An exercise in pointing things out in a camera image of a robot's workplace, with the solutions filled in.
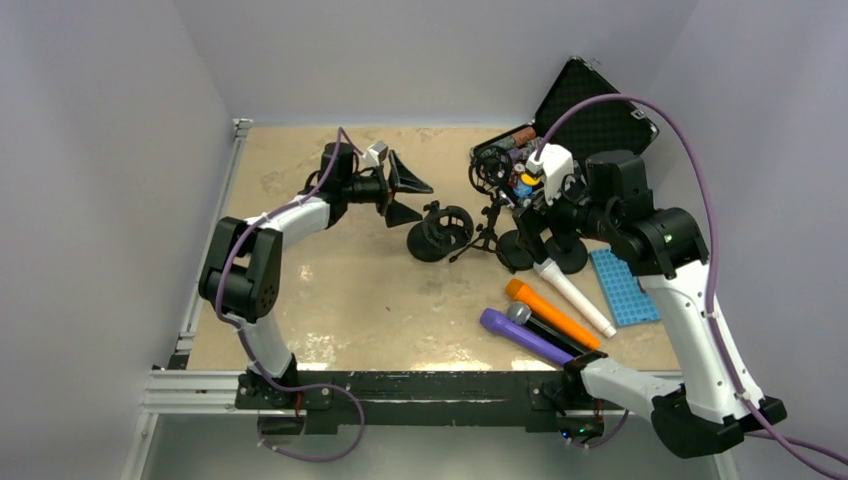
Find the black clip stand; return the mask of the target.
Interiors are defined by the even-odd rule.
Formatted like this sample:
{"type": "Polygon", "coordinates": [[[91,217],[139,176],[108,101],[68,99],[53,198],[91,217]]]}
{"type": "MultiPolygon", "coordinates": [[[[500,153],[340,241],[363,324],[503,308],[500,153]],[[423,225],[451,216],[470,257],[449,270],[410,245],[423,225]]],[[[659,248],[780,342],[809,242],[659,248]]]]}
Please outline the black clip stand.
{"type": "Polygon", "coordinates": [[[566,275],[579,273],[589,261],[587,247],[579,238],[573,238],[567,247],[562,247],[554,237],[550,237],[545,241],[545,248],[549,257],[566,275]]]}
{"type": "Polygon", "coordinates": [[[499,262],[512,274],[534,268],[532,256],[518,245],[519,232],[510,230],[496,241],[495,254],[499,262]]]}

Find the white microphone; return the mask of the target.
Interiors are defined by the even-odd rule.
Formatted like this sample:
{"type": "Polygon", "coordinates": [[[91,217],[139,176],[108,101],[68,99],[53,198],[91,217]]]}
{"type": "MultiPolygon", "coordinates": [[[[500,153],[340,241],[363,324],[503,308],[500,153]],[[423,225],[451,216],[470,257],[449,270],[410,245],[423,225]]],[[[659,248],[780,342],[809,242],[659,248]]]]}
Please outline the white microphone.
{"type": "Polygon", "coordinates": [[[554,260],[547,259],[541,264],[534,263],[533,269],[568,300],[604,337],[612,338],[618,333],[612,322],[569,280],[554,260]]]}

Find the round-base shock-mount stand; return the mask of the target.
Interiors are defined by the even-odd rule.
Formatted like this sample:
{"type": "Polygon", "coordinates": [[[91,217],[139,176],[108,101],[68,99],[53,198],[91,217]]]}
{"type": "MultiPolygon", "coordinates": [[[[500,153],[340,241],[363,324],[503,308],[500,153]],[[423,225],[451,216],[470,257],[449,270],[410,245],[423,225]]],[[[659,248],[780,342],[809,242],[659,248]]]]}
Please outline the round-base shock-mount stand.
{"type": "Polygon", "coordinates": [[[468,211],[456,205],[442,207],[434,200],[423,207],[424,218],[408,232],[406,246],[417,260],[433,263],[467,246],[474,231],[468,211]]]}

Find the black tripod shock-mount stand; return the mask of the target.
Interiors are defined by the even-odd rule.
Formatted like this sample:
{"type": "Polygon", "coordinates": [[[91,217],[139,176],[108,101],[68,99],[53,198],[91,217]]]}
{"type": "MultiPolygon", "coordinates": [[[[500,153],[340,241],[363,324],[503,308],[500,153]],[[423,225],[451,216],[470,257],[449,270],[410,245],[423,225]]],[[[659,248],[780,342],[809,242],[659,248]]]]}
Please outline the black tripod shock-mount stand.
{"type": "Polygon", "coordinates": [[[496,225],[502,208],[511,204],[510,198],[504,193],[511,171],[510,160],[508,151],[494,144],[471,152],[468,177],[472,187],[478,193],[488,197],[489,205],[481,210],[481,214],[486,217],[486,222],[475,227],[477,235],[448,258],[450,263],[456,262],[468,250],[475,249],[494,254],[511,274],[518,272],[515,263],[510,261],[503,249],[499,247],[500,236],[496,233],[496,225]]]}

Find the black silver-mesh microphone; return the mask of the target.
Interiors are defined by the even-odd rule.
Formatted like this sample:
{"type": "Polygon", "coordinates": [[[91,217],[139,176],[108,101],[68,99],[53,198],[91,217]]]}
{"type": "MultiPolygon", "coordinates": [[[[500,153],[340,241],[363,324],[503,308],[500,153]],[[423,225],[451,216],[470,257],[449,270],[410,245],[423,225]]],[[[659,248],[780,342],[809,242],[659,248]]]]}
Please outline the black silver-mesh microphone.
{"type": "Polygon", "coordinates": [[[529,306],[522,302],[511,303],[507,308],[506,316],[516,325],[524,327],[574,357],[589,352],[586,346],[544,323],[533,314],[529,306]]]}

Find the orange microphone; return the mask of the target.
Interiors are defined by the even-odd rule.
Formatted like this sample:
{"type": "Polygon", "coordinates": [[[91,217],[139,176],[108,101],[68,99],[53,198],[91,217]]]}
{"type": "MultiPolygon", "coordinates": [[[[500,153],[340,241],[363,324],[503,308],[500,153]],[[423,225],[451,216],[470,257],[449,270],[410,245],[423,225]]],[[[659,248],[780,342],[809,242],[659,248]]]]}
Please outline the orange microphone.
{"type": "Polygon", "coordinates": [[[537,318],[559,333],[565,334],[589,350],[597,350],[600,347],[598,338],[537,294],[525,282],[513,278],[507,283],[505,292],[512,300],[526,304],[537,318]]]}

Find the purple microphone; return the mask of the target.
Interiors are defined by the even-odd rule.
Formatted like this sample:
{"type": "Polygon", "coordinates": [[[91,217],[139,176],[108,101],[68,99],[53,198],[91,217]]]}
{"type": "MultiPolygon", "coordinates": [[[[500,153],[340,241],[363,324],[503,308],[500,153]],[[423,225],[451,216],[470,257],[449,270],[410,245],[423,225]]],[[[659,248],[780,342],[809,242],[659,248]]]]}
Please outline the purple microphone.
{"type": "Polygon", "coordinates": [[[484,309],[479,322],[490,333],[510,340],[552,365],[563,367],[574,359],[573,355],[542,339],[525,327],[513,323],[498,310],[484,309]]]}

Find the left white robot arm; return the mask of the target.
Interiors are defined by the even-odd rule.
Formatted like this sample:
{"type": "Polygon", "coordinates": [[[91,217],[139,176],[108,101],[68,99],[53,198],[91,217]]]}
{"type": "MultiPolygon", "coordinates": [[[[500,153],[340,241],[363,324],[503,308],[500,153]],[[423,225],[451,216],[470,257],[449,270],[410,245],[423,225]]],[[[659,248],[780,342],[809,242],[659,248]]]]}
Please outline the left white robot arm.
{"type": "Polygon", "coordinates": [[[198,294],[235,329],[248,356],[247,375],[260,379],[259,395],[272,408],[289,407],[305,389],[272,317],[282,292],[284,253],[334,226],[352,204],[373,206],[389,228],[420,221],[422,215],[396,197],[432,191],[385,143],[359,151],[341,139],[325,145],[319,168],[288,203],[247,219],[217,221],[198,294]]]}

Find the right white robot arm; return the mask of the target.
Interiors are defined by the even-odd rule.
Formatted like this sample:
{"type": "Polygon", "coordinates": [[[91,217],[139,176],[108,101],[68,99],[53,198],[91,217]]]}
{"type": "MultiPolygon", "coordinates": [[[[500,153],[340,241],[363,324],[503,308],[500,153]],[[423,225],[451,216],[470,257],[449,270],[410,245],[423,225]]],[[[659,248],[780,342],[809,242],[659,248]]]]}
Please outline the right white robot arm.
{"type": "Polygon", "coordinates": [[[718,454],[750,432],[772,432],[786,408],[763,392],[736,348],[715,293],[717,251],[694,217],[654,206],[644,162],[630,151],[592,156],[585,189],[571,200],[563,187],[573,172],[572,154],[561,146],[529,156],[525,180],[535,194],[513,215],[520,245],[538,275],[576,301],[576,287],[547,252],[541,232],[560,229],[608,244],[657,307],[682,378],[667,381],[593,352],[564,363],[564,399],[576,407],[608,400],[647,419],[680,458],[718,454]]]}

